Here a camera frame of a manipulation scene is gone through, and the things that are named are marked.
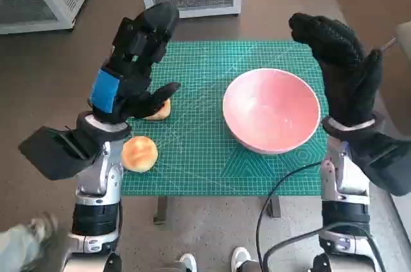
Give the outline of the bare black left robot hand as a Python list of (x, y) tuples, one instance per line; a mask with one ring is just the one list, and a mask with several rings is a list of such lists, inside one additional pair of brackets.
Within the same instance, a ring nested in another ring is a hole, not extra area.
[(178, 9), (169, 3), (145, 9), (135, 19), (122, 19), (89, 97), (99, 120), (117, 124), (129, 117), (152, 116), (180, 88), (179, 82), (170, 82), (149, 91), (152, 66), (166, 54), (178, 20)]

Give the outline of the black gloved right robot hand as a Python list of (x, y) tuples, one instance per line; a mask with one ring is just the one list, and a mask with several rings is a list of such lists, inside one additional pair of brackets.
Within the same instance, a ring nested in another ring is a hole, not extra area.
[(295, 13), (288, 24), (293, 40), (309, 46), (320, 66), (329, 116), (346, 127), (371, 121), (382, 79), (382, 50), (367, 54), (356, 33), (336, 19)]

